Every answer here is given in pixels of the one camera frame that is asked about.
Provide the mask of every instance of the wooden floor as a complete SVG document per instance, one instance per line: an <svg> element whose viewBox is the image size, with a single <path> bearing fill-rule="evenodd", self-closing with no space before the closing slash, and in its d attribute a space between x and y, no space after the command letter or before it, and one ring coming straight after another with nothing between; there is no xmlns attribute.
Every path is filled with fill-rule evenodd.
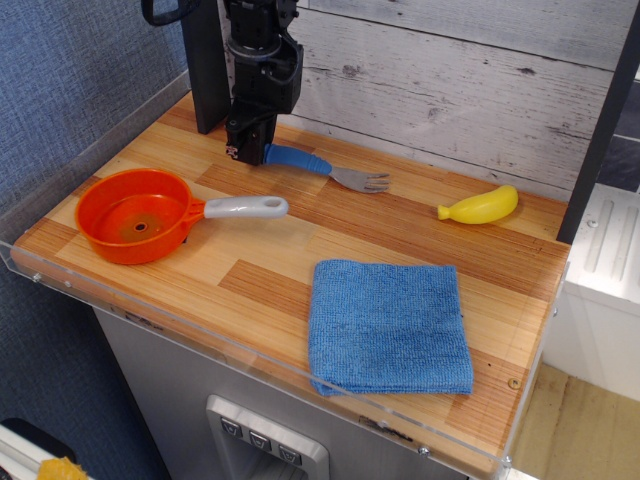
<svg viewBox="0 0 640 480"><path fill-rule="evenodd" d="M637 480L640 402L543 364L513 464L541 480Z"/></svg>

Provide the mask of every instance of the fork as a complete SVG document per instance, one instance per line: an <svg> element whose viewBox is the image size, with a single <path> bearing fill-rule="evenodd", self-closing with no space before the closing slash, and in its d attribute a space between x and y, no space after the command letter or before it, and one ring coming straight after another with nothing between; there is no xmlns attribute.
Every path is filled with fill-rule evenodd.
<svg viewBox="0 0 640 480"><path fill-rule="evenodd" d="M380 193L388 190L388 173L367 173L349 168L334 167L326 160L297 148L267 145L265 165L289 165L310 172L328 175L340 185L362 193Z"/></svg>

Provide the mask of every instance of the white wood-panel wall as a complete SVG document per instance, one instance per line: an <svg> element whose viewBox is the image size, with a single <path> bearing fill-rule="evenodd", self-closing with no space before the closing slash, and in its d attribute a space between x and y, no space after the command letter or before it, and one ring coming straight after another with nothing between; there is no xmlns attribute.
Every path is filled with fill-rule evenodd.
<svg viewBox="0 0 640 480"><path fill-rule="evenodd" d="M279 118L568 200L637 3L302 1L302 94Z"/></svg>

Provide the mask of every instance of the screw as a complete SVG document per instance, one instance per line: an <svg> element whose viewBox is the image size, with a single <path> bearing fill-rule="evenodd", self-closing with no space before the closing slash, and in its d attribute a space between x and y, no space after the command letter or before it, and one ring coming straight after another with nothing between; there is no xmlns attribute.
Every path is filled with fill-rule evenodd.
<svg viewBox="0 0 640 480"><path fill-rule="evenodd" d="M520 390L520 380L518 380L517 378L510 378L509 381L507 382L509 385L509 388L511 388L512 390Z"/></svg>

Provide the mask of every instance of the blue fork handle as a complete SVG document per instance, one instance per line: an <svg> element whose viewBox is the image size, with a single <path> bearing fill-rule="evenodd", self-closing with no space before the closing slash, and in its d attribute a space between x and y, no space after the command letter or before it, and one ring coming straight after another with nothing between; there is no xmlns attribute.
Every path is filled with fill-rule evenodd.
<svg viewBox="0 0 640 480"><path fill-rule="evenodd" d="M329 175L333 169L329 162L311 153L272 143L264 147L264 163L265 165L289 165L291 167L304 168L321 175Z"/></svg>

